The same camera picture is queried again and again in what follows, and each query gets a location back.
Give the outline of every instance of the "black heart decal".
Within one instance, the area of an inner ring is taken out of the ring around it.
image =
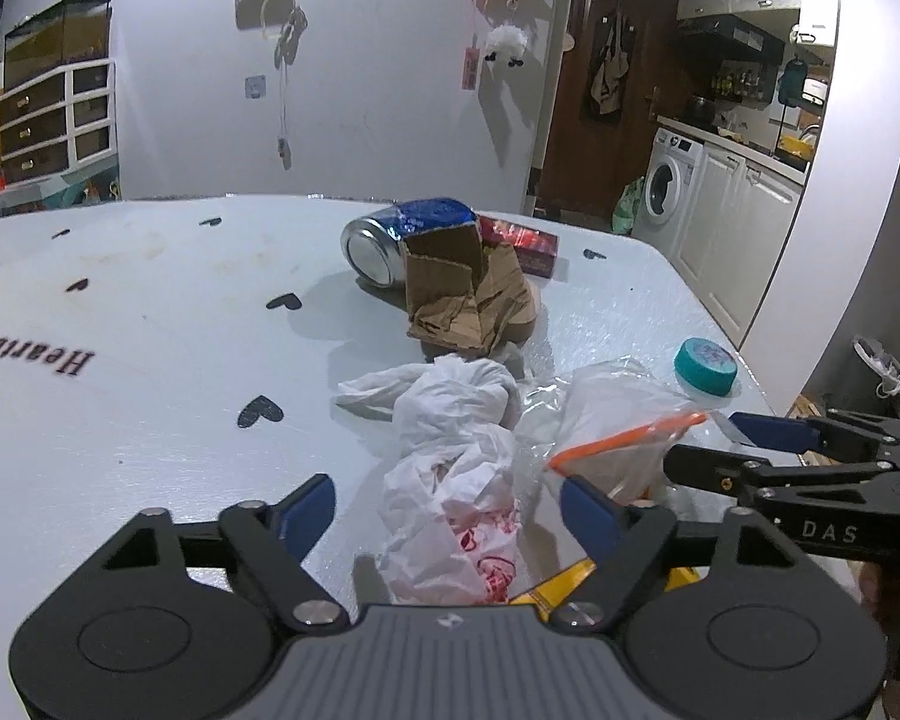
[[[256,424],[259,418],[269,419],[271,422],[279,422],[283,419],[283,409],[265,395],[257,395],[237,416],[237,427],[250,427]]]
[[[300,298],[293,293],[286,293],[285,295],[280,295],[279,298],[271,300],[266,307],[274,309],[279,308],[280,306],[286,306],[290,311],[296,311],[302,305],[303,303],[300,302]]]

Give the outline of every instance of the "yellow wrapper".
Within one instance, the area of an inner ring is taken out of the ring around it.
[[[533,604],[540,610],[540,616],[546,620],[550,617],[550,612],[563,603],[563,599],[570,595],[596,567],[589,557],[585,557],[557,576],[518,595],[511,600],[511,604]],[[693,568],[674,568],[670,572],[666,589],[672,590],[674,587],[681,587],[698,579],[700,576]]]

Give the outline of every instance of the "washing machine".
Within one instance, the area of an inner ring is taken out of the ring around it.
[[[703,143],[660,127],[637,205],[634,237],[668,260],[677,251],[703,165]]]

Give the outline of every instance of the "kitchen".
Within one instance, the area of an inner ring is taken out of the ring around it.
[[[839,6],[573,0],[538,208],[629,210],[739,348],[823,128]]]

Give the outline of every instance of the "red tag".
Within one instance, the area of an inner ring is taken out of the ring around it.
[[[480,49],[470,47],[463,52],[463,85],[461,89],[472,92],[477,88],[477,70],[480,68]]]

